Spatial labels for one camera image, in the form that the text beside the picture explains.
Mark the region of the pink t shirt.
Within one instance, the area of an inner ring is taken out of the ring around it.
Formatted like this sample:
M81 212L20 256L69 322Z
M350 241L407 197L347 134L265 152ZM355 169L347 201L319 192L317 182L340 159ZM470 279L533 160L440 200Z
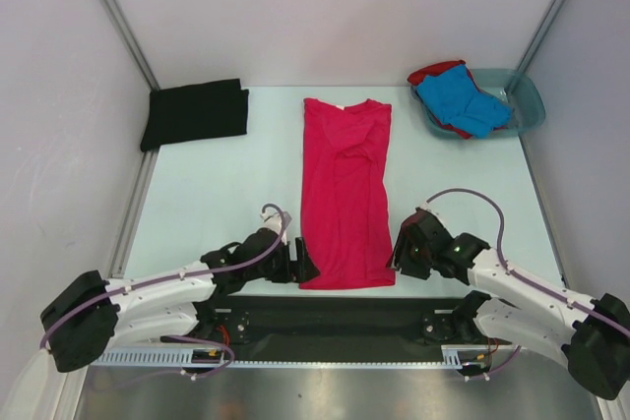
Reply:
M303 290L392 286L384 185L392 107L304 101L300 228L318 275Z

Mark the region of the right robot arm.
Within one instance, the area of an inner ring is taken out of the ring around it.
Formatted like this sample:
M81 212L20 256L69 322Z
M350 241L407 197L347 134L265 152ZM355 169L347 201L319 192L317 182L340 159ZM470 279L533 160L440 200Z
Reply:
M465 342L486 336L522 346L606 400L629 380L629 309L609 293L594 298L554 286L469 233L451 235L424 209L402 223L391 263L404 275L427 279L436 271L472 288L453 313Z

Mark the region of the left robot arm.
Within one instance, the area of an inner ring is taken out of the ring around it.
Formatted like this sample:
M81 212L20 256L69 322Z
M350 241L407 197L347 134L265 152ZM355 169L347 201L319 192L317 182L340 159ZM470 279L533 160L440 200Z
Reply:
M69 373L109 349L142 341L226 342L217 302L257 279L291 283L319 275L304 241L295 243L293 259L277 231L260 228L175 272L140 279L84 272L41 312L40 346L59 372Z

